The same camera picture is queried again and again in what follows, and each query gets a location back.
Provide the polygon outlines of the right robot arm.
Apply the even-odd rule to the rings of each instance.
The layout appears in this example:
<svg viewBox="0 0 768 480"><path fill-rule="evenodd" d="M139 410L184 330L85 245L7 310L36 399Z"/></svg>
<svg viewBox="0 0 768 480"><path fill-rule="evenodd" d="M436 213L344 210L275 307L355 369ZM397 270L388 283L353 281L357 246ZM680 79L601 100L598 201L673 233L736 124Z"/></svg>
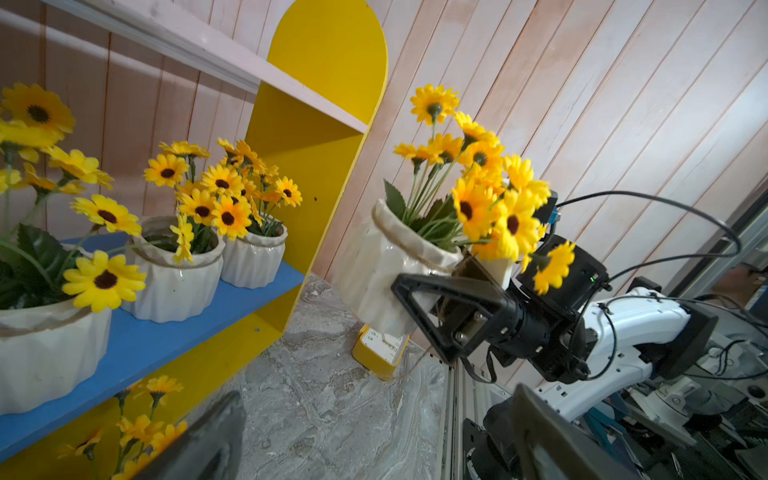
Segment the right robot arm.
<svg viewBox="0 0 768 480"><path fill-rule="evenodd" d="M598 300L608 283L597 259L549 235L507 288L469 259L449 277L401 274L391 289L443 361L467 363L480 346L489 370L524 360L545 380L538 398L574 421L624 388L681 376L717 323L646 280Z"/></svg>

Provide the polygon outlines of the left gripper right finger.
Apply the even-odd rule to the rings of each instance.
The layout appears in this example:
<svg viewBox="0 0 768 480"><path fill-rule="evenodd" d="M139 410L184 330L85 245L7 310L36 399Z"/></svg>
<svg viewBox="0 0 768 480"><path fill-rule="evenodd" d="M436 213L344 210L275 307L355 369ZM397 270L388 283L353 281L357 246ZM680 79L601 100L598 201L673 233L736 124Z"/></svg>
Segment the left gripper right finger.
<svg viewBox="0 0 768 480"><path fill-rule="evenodd" d="M525 479L634 479L636 475L525 385L511 397L514 446Z"/></svg>

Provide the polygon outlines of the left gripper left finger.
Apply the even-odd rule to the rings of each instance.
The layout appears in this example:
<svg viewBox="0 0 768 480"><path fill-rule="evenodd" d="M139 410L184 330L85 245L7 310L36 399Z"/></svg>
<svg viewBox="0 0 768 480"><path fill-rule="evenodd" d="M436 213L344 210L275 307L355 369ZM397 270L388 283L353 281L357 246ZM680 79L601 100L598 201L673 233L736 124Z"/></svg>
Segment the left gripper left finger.
<svg viewBox="0 0 768 480"><path fill-rule="evenodd" d="M230 391L191 426L170 424L150 437L149 451L122 467L124 479L235 479L243 454L243 398Z"/></svg>

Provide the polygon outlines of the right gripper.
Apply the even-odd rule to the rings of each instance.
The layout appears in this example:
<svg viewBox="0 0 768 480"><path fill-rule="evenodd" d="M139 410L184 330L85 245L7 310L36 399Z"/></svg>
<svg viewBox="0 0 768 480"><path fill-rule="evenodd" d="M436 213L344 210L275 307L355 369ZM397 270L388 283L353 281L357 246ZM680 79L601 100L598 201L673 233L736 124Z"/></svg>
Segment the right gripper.
<svg viewBox="0 0 768 480"><path fill-rule="evenodd" d="M464 277L400 274L391 290L447 364L487 342L502 366L526 360L548 382L573 384L590 375L591 335L572 310L516 295L510 323L506 292Z"/></svg>

